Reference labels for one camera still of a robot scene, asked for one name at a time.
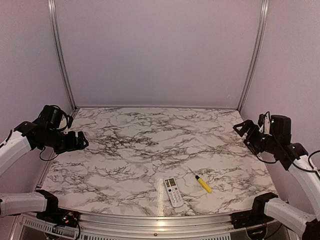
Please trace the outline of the yellow handled screwdriver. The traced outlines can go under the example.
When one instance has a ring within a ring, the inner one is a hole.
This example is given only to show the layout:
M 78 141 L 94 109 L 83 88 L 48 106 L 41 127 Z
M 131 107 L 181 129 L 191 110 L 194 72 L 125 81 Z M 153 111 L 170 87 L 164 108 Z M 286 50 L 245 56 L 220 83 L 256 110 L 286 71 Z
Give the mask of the yellow handled screwdriver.
M 195 172 L 193 172 L 190 168 L 189 168 L 190 172 L 194 175 L 194 177 L 196 178 L 196 180 L 198 181 L 198 183 L 202 186 L 202 188 L 209 194 L 211 194 L 213 191 L 211 189 L 211 187 L 199 176 L 197 175 Z

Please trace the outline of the white remote control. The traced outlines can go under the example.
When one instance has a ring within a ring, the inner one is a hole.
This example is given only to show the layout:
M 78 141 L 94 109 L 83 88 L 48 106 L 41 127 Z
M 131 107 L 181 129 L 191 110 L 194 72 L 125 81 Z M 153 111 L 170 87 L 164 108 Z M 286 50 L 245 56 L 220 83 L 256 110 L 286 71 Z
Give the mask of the white remote control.
M 182 199 L 178 184 L 174 177 L 169 177 L 164 179 L 165 189 L 167 191 L 168 197 L 170 199 L 171 205 L 174 208 L 182 207 L 184 201 Z

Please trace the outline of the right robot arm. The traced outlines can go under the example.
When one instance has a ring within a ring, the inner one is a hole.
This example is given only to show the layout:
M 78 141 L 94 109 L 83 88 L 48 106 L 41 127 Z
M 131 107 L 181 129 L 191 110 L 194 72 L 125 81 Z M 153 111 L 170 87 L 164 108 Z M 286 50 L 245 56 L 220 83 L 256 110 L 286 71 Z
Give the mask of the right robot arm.
M 264 240 L 267 223 L 276 220 L 293 231 L 301 240 L 320 238 L 320 171 L 311 154 L 300 143 L 291 142 L 291 119 L 283 115 L 260 114 L 258 123 L 245 120 L 233 126 L 252 154 L 271 154 L 273 163 L 281 163 L 304 190 L 314 214 L 308 214 L 281 200 L 272 192 L 254 198 L 250 210 L 233 213 L 231 222 L 235 229 L 262 225 L 262 230 L 248 230 L 251 240 Z

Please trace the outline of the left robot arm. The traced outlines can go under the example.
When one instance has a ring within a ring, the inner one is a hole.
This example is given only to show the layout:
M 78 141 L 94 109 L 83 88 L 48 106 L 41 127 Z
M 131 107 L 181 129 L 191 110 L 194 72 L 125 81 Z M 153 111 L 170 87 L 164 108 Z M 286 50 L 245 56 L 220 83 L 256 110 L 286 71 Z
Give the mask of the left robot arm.
M 70 131 L 73 117 L 57 105 L 45 105 L 37 119 L 24 121 L 9 132 L 0 144 L 0 172 L 4 174 L 21 157 L 34 149 L 52 148 L 58 156 L 65 152 L 83 150 L 89 146 L 82 131 Z M 63 219 L 63 211 L 53 194 L 38 190 L 28 193 L 1 193 L 0 216 L 27 212 L 44 213 L 53 223 Z

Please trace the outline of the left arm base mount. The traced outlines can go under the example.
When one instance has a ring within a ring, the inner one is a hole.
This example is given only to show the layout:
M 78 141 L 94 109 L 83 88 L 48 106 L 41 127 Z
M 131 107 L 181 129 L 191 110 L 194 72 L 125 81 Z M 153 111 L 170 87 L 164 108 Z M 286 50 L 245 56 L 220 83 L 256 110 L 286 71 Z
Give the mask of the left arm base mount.
M 79 224 L 80 213 L 78 211 L 60 208 L 58 198 L 46 190 L 38 189 L 35 192 L 41 194 L 47 200 L 45 211 L 37 212 L 36 217 L 54 224 L 54 229 L 56 227 L 76 228 L 77 233 L 73 239 L 78 240 L 81 234 Z

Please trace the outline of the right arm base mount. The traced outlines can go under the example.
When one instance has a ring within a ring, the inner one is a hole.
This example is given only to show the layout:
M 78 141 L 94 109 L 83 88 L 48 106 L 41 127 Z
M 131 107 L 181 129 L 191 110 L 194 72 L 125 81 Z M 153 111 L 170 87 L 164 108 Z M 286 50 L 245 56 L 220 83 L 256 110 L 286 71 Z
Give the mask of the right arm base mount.
M 267 224 L 274 218 L 265 215 L 266 203 L 278 196 L 272 192 L 258 195 L 254 198 L 250 210 L 235 212 L 230 215 L 235 230 L 245 228 L 250 240 L 264 240 L 267 235 Z

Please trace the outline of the front aluminium rail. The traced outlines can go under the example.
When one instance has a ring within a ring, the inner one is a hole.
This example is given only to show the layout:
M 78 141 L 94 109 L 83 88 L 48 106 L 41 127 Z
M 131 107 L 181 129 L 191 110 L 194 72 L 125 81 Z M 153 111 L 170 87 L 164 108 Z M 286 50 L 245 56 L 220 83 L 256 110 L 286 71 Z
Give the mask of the front aluminium rail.
M 190 216 L 130 216 L 82 212 L 79 228 L 57 226 L 34 213 L 19 216 L 11 240 L 295 240 L 277 221 L 235 228 L 232 214 Z

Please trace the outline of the right aluminium frame post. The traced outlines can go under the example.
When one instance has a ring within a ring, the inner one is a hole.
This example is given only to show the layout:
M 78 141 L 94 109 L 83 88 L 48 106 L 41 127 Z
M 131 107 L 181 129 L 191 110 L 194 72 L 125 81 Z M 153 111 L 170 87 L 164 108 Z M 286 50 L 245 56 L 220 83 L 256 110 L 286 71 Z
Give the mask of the right aluminium frame post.
M 251 84 L 254 79 L 254 74 L 257 66 L 257 62 L 259 59 L 259 55 L 262 49 L 263 40 L 265 36 L 266 26 L 267 26 L 267 19 L 268 19 L 268 12 L 269 12 L 269 6 L 270 1 L 269 0 L 262 0 L 261 1 L 261 8 L 260 8 L 260 14 L 259 14 L 259 20 L 258 20 L 258 28 L 256 33 L 256 38 L 253 46 L 253 52 L 251 55 L 251 60 L 249 63 L 248 71 L 246 74 L 245 82 L 242 88 L 242 92 L 240 95 L 240 99 L 237 105 L 237 111 L 239 113 L 242 112 L 248 94 L 251 87 Z

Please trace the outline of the aluminium frame post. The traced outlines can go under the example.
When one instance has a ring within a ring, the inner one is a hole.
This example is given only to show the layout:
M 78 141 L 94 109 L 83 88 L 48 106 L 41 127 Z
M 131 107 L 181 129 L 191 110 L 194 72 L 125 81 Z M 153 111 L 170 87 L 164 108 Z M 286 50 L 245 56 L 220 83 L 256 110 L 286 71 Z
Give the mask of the aluminium frame post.
M 57 16 L 57 10 L 56 10 L 56 1 L 55 0 L 48 0 L 48 10 L 49 10 L 49 18 L 52 28 L 52 35 L 53 35 L 53 42 L 55 51 L 57 54 L 57 61 L 62 77 L 62 81 L 65 87 L 67 99 L 69 101 L 70 107 L 72 111 L 74 112 L 77 109 L 74 95 L 72 92 L 69 75 L 66 67 L 66 62 L 63 54 L 63 48 L 60 38 L 60 32 L 59 32 L 59 24 L 58 24 L 58 16 Z
M 261 1 L 261 8 L 260 8 L 260 14 L 259 14 L 259 20 L 258 20 L 258 28 L 256 33 L 256 38 L 253 46 L 253 52 L 251 55 L 251 60 L 249 63 L 248 71 L 246 74 L 245 82 L 242 88 L 242 92 L 240 95 L 240 99 L 237 105 L 237 111 L 239 113 L 242 112 L 248 94 L 251 87 L 251 84 L 254 79 L 254 74 L 257 66 L 257 62 L 259 59 L 259 55 L 262 49 L 263 40 L 265 36 L 266 26 L 267 26 L 267 19 L 268 19 L 268 12 L 269 12 L 269 6 L 270 1 L 269 0 L 262 0 Z

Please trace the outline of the left aluminium frame post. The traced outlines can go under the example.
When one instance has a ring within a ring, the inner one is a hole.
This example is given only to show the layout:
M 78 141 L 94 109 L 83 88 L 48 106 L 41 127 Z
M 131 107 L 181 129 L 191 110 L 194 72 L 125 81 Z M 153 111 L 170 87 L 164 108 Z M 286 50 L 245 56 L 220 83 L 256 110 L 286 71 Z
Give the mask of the left aluminium frame post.
M 48 10 L 49 10 L 49 18 L 52 28 L 52 35 L 53 35 L 53 42 L 55 51 L 57 54 L 57 61 L 62 77 L 62 81 L 65 87 L 67 99 L 69 101 L 70 107 L 72 111 L 74 112 L 77 109 L 74 95 L 72 92 L 69 75 L 66 67 L 66 62 L 63 54 L 63 48 L 60 38 L 60 32 L 59 32 L 59 24 L 58 24 L 58 16 L 57 16 L 57 10 L 56 10 L 56 1 L 55 0 L 48 0 Z

